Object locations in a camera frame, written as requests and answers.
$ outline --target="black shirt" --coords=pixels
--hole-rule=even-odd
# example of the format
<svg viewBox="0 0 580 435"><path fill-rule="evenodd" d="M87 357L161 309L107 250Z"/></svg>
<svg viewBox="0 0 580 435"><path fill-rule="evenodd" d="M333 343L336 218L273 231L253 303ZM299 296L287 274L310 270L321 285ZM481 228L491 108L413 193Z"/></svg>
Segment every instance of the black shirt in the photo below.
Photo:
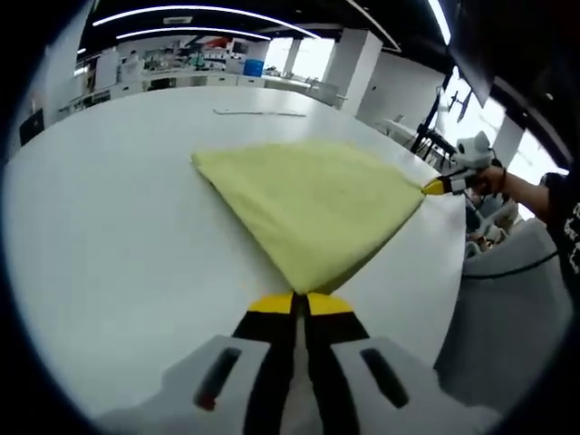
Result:
<svg viewBox="0 0 580 435"><path fill-rule="evenodd" d="M547 230L554 239L562 275L576 309L580 307L580 165L549 188Z"/></svg>

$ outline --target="person's hand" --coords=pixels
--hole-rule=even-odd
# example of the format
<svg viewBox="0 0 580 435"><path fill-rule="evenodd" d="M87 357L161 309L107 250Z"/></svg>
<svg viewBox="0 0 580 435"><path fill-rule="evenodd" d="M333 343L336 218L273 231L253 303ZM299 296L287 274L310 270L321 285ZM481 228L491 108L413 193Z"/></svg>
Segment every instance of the person's hand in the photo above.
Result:
<svg viewBox="0 0 580 435"><path fill-rule="evenodd" d="M506 182L506 172L503 168L490 166L478 174L478 181L479 184L473 188L473 191L479 195L502 193Z"/></svg>

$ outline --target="yellow towel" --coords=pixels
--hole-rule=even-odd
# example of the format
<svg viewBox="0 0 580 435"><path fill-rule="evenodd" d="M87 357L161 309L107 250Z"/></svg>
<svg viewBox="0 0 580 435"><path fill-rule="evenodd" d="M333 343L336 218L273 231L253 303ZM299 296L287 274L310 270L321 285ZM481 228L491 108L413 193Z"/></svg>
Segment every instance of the yellow towel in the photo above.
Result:
<svg viewBox="0 0 580 435"><path fill-rule="evenodd" d="M347 144L273 143L191 161L298 293L368 257L424 198L398 170Z"/></svg>

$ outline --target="ceiling light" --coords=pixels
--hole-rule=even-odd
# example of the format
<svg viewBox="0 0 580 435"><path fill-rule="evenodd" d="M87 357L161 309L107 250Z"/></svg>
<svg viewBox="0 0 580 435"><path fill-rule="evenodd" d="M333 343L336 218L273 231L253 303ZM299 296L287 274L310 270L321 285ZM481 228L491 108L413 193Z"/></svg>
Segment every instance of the ceiling light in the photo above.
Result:
<svg viewBox="0 0 580 435"><path fill-rule="evenodd" d="M250 32L241 32L239 30L217 29L214 27L160 27L159 29L141 30L139 32L132 32L130 34L120 34L117 39L131 38L140 34L154 34L156 32L177 32L177 31L199 31L199 32L217 32L220 34L241 34L243 36L251 36L252 38L265 39L270 41L272 38L263 36L261 34L251 34Z"/></svg>
<svg viewBox="0 0 580 435"><path fill-rule="evenodd" d="M428 0L429 6L431 6L431 11L435 15L435 19L437 20L437 24L439 25L439 30L441 31L441 35L443 36L443 41L445 41L446 45L450 44L451 41L451 31L450 27L447 24L447 20L445 19L445 14L443 14L443 9L441 9L441 5L439 4L438 0Z"/></svg>
<svg viewBox="0 0 580 435"><path fill-rule="evenodd" d="M302 27L298 27L297 25L293 25L290 23L286 23L281 20L276 20L270 16L265 16L261 14L254 14L253 12L241 11L239 9L231 9L229 7L218 7L218 6L199 6L199 5L176 5L176 6L155 6L155 7L145 7L142 9L135 9L134 11L123 12L121 14L116 14L112 16L108 16L107 18L103 18L102 20L95 21L92 25L97 26L101 24L108 23L113 20L118 20L120 18L124 18L126 16L137 15L137 14L146 14L148 12L158 12L158 11L175 11L175 10L199 10L199 11L214 11L214 12L224 12L228 14L238 14L238 15L245 15L251 16L252 18L258 18L260 20L269 21L271 23L276 23L280 25L284 25L290 29L296 30L297 32L301 32L303 34L307 34L308 36L321 39L320 36L317 34L313 34L312 32L308 32L307 30L303 29Z"/></svg>
<svg viewBox="0 0 580 435"><path fill-rule="evenodd" d="M74 77L76 77L77 75L81 75L81 74L85 74L89 71L89 66L83 66L82 68L79 68L78 70L74 70Z"/></svg>

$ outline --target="blue container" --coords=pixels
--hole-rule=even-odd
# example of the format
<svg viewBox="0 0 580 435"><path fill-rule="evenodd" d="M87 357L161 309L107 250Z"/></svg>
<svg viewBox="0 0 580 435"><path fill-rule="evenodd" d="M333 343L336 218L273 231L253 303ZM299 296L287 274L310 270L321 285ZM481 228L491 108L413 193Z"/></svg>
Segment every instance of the blue container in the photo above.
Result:
<svg viewBox="0 0 580 435"><path fill-rule="evenodd" d="M249 75L250 77L262 77L262 71L264 70L264 61L258 61L257 59L247 59L244 63L244 75Z"/></svg>

